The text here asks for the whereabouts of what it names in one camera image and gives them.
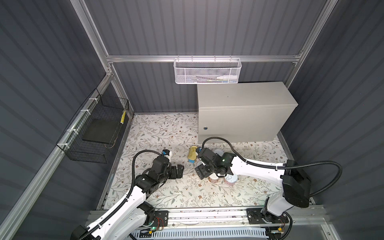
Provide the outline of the orange label plastic-lid can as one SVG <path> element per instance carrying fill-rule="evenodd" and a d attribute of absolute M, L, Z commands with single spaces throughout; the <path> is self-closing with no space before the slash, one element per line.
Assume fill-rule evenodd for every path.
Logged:
<path fill-rule="evenodd" d="M 216 175 L 216 174 L 211 174 L 209 177 L 209 182 L 215 184 L 215 183 L 218 183 L 220 181 L 220 178 Z"/>

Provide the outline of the gold rectangular tin can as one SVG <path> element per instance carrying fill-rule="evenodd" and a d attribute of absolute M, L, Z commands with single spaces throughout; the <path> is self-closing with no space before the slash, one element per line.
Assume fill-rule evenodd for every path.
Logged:
<path fill-rule="evenodd" d="M 196 162 L 197 156 L 198 156 L 197 149 L 198 149 L 197 146 L 191 146 L 190 147 L 189 154 L 188 154 L 188 162 L 190 162 L 190 163 Z"/>

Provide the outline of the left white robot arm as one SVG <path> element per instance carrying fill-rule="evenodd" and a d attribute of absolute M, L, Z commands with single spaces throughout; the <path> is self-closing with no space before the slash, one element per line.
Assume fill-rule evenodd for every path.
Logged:
<path fill-rule="evenodd" d="M 153 221 L 155 209 L 146 202 L 167 180 L 181 179 L 183 165 L 173 166 L 170 159 L 158 156 L 152 167 L 135 177 L 128 193 L 87 227 L 78 226 L 71 240 L 123 240 L 137 228 Z"/>

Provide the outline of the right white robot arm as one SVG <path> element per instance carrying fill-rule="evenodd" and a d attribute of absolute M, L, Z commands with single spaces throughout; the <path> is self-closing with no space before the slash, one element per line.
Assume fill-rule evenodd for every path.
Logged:
<path fill-rule="evenodd" d="M 219 155 L 208 148 L 196 150 L 200 164 L 195 167 L 202 180 L 215 175 L 217 178 L 233 179 L 234 176 L 246 176 L 273 183 L 280 190 L 267 197 L 259 216 L 267 222 L 282 216 L 292 207 L 307 208 L 310 204 L 311 179 L 302 169 L 283 170 L 294 167 L 294 161 L 286 164 L 272 164 L 260 161 L 242 160 L 232 153 Z"/>

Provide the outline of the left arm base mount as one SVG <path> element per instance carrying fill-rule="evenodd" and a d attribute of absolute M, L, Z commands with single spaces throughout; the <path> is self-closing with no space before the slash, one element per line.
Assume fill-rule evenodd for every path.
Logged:
<path fill-rule="evenodd" d="M 169 211 L 160 211 L 155 210 L 150 216 L 146 219 L 143 227 L 167 227 L 169 220 Z"/>

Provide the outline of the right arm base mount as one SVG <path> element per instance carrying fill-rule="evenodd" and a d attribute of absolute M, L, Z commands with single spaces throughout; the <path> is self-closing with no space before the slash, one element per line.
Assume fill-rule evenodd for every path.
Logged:
<path fill-rule="evenodd" d="M 264 211 L 262 208 L 247 208 L 246 209 L 247 218 L 249 224 L 288 224 L 289 218 L 286 214 L 281 216 L 275 216 L 267 211 Z"/>

